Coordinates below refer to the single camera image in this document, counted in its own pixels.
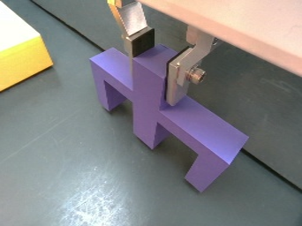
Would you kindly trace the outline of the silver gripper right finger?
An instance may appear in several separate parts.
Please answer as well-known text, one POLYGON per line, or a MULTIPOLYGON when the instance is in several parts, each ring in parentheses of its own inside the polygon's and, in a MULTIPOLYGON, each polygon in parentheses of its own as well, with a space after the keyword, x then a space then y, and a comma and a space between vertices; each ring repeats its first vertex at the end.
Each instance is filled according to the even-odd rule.
POLYGON ((175 106, 185 96, 188 84, 199 84, 206 72, 197 63, 216 46, 215 37, 192 26, 185 30, 191 47, 183 49, 167 63, 165 101, 175 106))

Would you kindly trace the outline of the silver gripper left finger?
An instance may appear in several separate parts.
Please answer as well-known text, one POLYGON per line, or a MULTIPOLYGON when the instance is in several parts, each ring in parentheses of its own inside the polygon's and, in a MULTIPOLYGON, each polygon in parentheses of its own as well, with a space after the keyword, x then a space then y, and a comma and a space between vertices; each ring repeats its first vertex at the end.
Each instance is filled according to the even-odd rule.
POLYGON ((136 57, 155 46, 155 29, 145 23, 141 4, 136 0, 107 0, 121 30, 125 52, 136 57))

